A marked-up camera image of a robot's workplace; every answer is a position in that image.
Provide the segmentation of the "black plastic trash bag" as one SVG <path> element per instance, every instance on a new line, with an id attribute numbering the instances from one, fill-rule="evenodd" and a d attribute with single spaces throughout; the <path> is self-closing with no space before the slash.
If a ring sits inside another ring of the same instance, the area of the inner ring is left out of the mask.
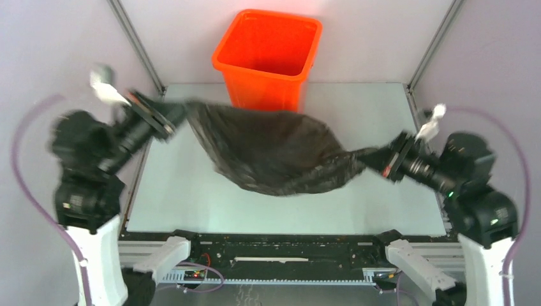
<path id="1" fill-rule="evenodd" d="M 189 101 L 187 120 L 216 172 L 269 196 L 321 194 L 360 175 L 375 147 L 343 148 L 328 125 L 296 112 Z"/>

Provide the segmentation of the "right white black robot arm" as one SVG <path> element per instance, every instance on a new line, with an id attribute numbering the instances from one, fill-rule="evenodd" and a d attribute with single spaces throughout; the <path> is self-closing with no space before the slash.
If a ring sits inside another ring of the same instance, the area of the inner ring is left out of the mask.
<path id="1" fill-rule="evenodd" d="M 495 160 L 487 142 L 467 132 L 452 133 L 439 156 L 423 153 L 407 132 L 361 156 L 362 164 L 389 181 L 408 177 L 442 196 L 463 250 L 466 281 L 432 265 L 395 229 L 374 237 L 373 262 L 397 267 L 433 305 L 511 304 L 504 296 L 502 272 L 519 232 L 518 214 L 514 202 L 489 185 Z"/>

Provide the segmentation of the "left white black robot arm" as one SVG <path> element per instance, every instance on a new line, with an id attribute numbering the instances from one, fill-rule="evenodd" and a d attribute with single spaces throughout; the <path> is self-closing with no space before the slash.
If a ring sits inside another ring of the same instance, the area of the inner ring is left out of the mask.
<path id="1" fill-rule="evenodd" d="M 77 245 L 81 305 L 149 305 L 174 266 L 200 261 L 202 249 L 191 242 L 191 234 L 169 236 L 132 266 L 122 266 L 119 256 L 125 185 L 117 173 L 148 141 L 169 139 L 185 118 L 184 105 L 133 91 L 120 122 L 109 125 L 76 110 L 55 126 L 51 151 L 62 174 L 54 203 L 59 225 Z"/>

